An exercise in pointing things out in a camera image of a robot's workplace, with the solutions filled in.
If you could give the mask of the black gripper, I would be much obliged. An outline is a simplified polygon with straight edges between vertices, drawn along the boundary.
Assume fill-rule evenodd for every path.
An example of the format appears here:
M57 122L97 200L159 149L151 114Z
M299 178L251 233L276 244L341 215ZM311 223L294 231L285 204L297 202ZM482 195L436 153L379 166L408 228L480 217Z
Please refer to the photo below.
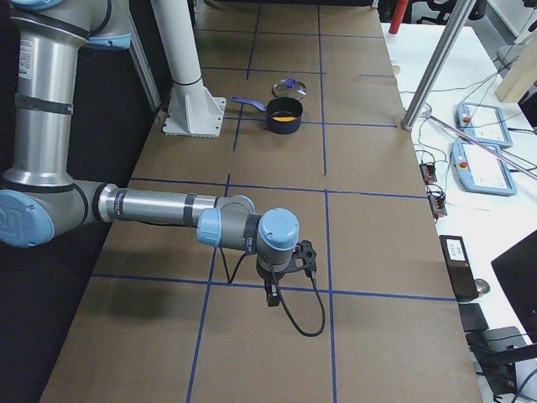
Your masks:
M267 305L278 306L279 293L277 286L279 286L279 281L285 276L286 268L283 265L275 265L273 268L270 268L270 264L261 256L258 256L256 260L256 271L263 279Z

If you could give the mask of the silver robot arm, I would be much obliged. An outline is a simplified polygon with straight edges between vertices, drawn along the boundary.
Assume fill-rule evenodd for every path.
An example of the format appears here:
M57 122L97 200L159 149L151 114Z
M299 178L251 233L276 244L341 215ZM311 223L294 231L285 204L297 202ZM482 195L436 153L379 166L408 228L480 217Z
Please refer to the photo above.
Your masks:
M190 227L199 242L253 255L267 303L284 299L279 280L303 248L297 217L258 214L245 196L142 191L77 181L67 172L78 52L125 50L133 25L126 1L12 1L20 33L12 167L2 175L1 240L19 248L48 243L95 221Z

